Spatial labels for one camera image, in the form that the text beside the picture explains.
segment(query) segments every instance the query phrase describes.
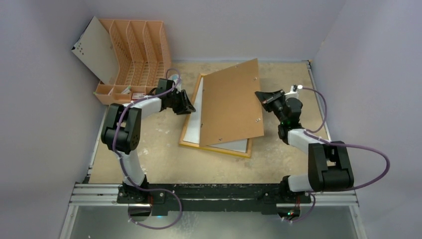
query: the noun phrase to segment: gray wall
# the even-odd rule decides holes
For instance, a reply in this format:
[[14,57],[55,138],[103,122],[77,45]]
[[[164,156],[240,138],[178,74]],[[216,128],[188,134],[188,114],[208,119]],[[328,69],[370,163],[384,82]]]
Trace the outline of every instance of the gray wall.
[[1,238],[57,238],[86,174],[104,107],[70,52],[82,0],[0,1]]
[[[422,2],[348,0],[315,57],[333,139],[387,153],[391,171],[358,190],[368,237],[422,234]],[[356,183],[382,172],[376,154],[350,150]]]
[[308,60],[345,0],[86,0],[98,17],[163,20],[174,60]]

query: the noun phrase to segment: white board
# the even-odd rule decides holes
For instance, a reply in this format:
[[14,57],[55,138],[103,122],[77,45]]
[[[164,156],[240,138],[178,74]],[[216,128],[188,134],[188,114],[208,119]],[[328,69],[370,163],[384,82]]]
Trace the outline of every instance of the white board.
[[113,85],[118,74],[118,61],[110,35],[94,16],[72,49],[104,84]]
[[[201,78],[201,82],[198,87],[198,92],[195,98],[194,107],[196,112],[191,113],[189,117],[188,127],[186,129],[185,136],[183,137],[183,141],[197,143],[199,144],[200,132],[201,132],[201,106],[202,106],[202,87],[203,87],[203,79]],[[241,153],[246,153],[248,145],[248,139],[242,139],[232,142],[226,143],[218,143],[210,145],[211,147],[222,148],[232,151],[237,151]]]

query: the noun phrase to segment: orange plastic rack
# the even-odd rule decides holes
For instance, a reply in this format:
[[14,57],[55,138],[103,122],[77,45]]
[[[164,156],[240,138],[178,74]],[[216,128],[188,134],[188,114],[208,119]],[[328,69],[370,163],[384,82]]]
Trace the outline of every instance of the orange plastic rack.
[[[133,93],[148,94],[171,67],[164,23],[116,19],[100,22],[110,34],[119,71],[114,84],[98,84],[96,97],[109,105],[129,103]],[[128,87],[129,93],[122,94]]]

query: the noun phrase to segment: cork board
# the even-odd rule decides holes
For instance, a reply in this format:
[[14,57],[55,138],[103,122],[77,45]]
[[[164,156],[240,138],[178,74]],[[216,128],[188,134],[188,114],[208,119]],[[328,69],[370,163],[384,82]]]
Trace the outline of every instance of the cork board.
[[203,85],[200,147],[264,135],[258,59],[205,75]]

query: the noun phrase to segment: glass panel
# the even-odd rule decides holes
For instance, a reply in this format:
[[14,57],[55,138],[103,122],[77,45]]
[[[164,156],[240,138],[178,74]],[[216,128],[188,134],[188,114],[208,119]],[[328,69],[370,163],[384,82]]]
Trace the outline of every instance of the glass panel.
[[[302,214],[308,208],[302,207]],[[177,216],[149,217],[143,223],[160,227]],[[260,213],[184,212],[182,219],[165,230],[150,230],[127,222],[127,207],[79,207],[72,239],[355,239],[349,207],[316,207],[297,224],[281,222],[276,215]]]

